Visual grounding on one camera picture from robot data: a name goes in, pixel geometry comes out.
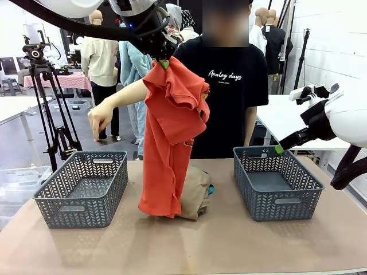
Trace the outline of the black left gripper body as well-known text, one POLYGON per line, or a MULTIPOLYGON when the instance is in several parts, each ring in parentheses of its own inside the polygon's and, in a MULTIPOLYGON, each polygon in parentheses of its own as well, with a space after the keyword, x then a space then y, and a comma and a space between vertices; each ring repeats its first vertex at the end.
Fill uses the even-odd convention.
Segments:
POLYGON ((132 17, 122 17, 131 42, 143 54, 169 60, 178 47, 178 38, 167 33, 170 15, 164 8, 149 8, 132 17))

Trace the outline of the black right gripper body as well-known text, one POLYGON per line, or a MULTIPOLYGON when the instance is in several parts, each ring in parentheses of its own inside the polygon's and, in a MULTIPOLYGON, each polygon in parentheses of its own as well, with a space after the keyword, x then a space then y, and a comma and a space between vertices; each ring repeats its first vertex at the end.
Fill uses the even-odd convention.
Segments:
POLYGON ((315 139, 328 141, 336 137, 325 112, 327 102, 328 100, 322 100, 300 115, 305 125, 307 125, 307 128, 300 131, 302 141, 315 139))

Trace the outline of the person's right hand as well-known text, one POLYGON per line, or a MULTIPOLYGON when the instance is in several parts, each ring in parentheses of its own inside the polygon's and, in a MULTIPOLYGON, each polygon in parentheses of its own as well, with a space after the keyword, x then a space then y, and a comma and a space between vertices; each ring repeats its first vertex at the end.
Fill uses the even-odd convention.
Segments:
POLYGON ((111 122, 114 108, 114 103, 109 99, 105 99, 88 112, 88 120, 92 128, 94 141, 97 141, 99 133, 111 122))

